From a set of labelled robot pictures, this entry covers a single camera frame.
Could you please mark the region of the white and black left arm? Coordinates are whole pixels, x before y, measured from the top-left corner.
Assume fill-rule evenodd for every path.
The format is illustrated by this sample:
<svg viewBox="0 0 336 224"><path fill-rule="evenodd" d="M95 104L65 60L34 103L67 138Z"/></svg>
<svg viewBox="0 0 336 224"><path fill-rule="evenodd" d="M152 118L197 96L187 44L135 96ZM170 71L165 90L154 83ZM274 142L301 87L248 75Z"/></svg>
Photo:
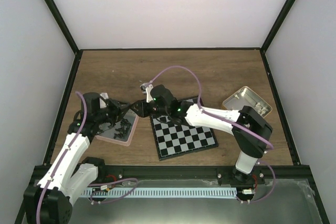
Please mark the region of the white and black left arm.
<svg viewBox="0 0 336 224"><path fill-rule="evenodd" d="M36 185L24 192L24 206L28 223L68 223L72 209L91 182L102 184L107 170L94 159L79 164L79 159L100 134L100 125L111 127L123 119L131 104L104 98L99 93L76 92L81 109L69 125L65 142L55 161Z"/></svg>

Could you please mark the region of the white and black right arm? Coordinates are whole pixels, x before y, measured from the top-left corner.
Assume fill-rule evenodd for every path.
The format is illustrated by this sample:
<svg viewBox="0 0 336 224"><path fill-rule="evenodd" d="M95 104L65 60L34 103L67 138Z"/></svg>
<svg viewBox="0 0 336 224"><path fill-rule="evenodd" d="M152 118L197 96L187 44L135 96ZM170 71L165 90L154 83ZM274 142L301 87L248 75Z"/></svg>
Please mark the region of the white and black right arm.
<svg viewBox="0 0 336 224"><path fill-rule="evenodd" d="M202 106L199 102L178 100L163 85L141 85L144 100L131 105L138 116L167 116L175 125L203 126L234 136L240 153L233 169L233 177L244 184L252 177L255 164L264 153L273 149L269 139L272 127L252 107L240 110L221 110Z"/></svg>

